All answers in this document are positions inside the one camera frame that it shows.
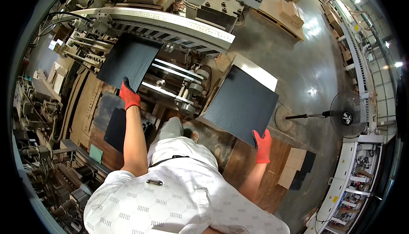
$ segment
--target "foot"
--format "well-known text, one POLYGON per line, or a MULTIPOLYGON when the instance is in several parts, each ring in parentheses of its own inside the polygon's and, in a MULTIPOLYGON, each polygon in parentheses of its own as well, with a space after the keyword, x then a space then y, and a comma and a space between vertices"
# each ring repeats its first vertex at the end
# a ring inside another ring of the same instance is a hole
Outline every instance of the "foot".
POLYGON ((193 142, 197 143, 199 141, 199 133, 197 131, 193 131, 190 139, 192 139, 193 142))

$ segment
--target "red glove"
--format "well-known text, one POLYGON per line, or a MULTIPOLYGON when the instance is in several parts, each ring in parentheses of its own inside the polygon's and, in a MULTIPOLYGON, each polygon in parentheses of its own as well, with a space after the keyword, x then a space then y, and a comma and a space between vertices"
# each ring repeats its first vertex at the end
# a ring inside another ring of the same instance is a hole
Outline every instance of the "red glove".
POLYGON ((271 136, 268 129, 264 131, 263 138, 257 131, 252 131, 254 141, 256 142, 257 158, 256 163, 270 163, 271 136))
POLYGON ((120 90, 120 98, 125 101, 125 110, 127 110, 132 105, 136 105, 141 108, 141 98, 137 93, 133 91, 129 86, 129 80, 124 76, 122 80, 122 86, 120 90))

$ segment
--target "fan base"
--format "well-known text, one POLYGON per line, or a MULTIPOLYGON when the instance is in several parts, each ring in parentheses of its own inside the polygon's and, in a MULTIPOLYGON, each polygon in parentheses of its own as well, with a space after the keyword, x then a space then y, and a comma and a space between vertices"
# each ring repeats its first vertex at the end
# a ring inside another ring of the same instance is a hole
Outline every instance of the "fan base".
POLYGON ((285 119, 285 117, 290 117, 292 115, 293 113, 283 105, 277 109, 275 119, 277 128, 280 131, 287 132, 292 127, 292 121, 285 119))

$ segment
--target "worker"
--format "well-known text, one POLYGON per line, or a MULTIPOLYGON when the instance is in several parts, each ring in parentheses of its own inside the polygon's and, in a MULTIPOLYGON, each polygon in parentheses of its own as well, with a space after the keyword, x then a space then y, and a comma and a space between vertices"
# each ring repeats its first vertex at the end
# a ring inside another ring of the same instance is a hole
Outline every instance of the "worker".
POLYGON ((289 233, 283 221, 253 204, 270 162, 268 130, 262 137, 253 131, 256 164, 237 191, 218 172, 213 154, 182 136, 177 117, 163 124, 147 153, 141 99, 126 77, 120 97, 126 110, 124 166, 90 197, 84 210, 90 234, 289 233))

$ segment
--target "patterned shirt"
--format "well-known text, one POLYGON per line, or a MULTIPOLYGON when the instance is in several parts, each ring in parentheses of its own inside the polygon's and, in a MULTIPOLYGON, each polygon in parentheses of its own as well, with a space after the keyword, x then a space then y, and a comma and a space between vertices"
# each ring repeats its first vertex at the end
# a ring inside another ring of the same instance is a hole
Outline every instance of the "patterned shirt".
POLYGON ((151 146, 148 162, 172 155, 189 157, 165 161, 139 177, 124 170, 111 172, 85 207, 86 230, 90 234, 145 234, 151 229, 201 234, 210 226, 222 233, 289 233, 283 221, 224 180, 204 146, 186 137, 164 139, 151 146))

